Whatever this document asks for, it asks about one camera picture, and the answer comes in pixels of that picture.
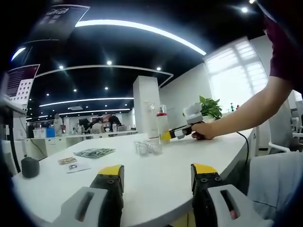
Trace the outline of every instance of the maroon sleeve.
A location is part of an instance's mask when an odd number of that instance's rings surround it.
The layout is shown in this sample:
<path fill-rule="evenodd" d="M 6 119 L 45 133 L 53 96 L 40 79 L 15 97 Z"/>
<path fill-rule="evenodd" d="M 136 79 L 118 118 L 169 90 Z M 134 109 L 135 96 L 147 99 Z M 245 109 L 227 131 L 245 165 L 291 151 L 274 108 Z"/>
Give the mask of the maroon sleeve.
<path fill-rule="evenodd" d="M 297 68 L 297 53 L 280 26 L 265 17 L 267 35 L 273 44 L 273 57 L 270 62 L 270 76 L 294 80 Z"/>

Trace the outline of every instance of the hand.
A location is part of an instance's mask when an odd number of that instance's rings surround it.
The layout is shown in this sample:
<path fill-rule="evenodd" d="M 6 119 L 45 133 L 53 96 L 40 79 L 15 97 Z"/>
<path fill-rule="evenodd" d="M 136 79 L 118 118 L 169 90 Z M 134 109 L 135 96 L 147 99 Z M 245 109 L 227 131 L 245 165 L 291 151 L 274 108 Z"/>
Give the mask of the hand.
<path fill-rule="evenodd" d="M 194 124 L 191 129 L 196 131 L 191 136 L 197 140 L 211 140 L 214 137 L 211 123 Z"/>

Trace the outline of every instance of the window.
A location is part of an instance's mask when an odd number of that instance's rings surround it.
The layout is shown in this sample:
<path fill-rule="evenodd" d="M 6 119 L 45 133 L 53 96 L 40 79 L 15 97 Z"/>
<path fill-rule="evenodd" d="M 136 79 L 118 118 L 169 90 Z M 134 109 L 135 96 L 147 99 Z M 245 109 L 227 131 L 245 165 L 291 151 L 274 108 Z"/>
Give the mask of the window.
<path fill-rule="evenodd" d="M 264 67 L 246 39 L 228 44 L 205 58 L 214 100 L 220 99 L 223 113 L 242 105 L 267 84 Z"/>

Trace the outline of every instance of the gray chair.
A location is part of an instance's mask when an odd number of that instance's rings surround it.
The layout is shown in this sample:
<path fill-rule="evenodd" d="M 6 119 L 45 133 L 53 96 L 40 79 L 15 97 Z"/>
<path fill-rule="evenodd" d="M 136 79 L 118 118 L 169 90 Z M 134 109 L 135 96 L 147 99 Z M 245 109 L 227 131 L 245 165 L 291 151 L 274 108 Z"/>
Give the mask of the gray chair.
<path fill-rule="evenodd" d="M 303 133 L 292 132 L 291 118 L 288 101 L 285 101 L 279 111 L 268 120 L 270 127 L 268 153 L 302 151 L 303 144 L 299 143 L 298 137 L 303 137 Z"/>
<path fill-rule="evenodd" d="M 298 111 L 298 117 L 299 117 L 299 130 L 298 132 L 302 132 L 303 130 L 303 125 L 302 125 L 302 115 L 303 115 L 303 101 L 297 101 L 295 102 L 295 105 L 297 106 L 297 111 Z"/>

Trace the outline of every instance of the potted plant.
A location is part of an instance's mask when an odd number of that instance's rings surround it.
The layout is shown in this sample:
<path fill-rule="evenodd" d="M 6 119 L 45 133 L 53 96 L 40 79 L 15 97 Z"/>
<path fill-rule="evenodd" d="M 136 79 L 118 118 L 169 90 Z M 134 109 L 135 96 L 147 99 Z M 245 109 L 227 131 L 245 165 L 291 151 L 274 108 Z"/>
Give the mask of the potted plant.
<path fill-rule="evenodd" d="M 218 105 L 219 99 L 214 101 L 211 98 L 200 96 L 201 114 L 206 122 L 216 120 L 222 117 L 221 108 Z"/>

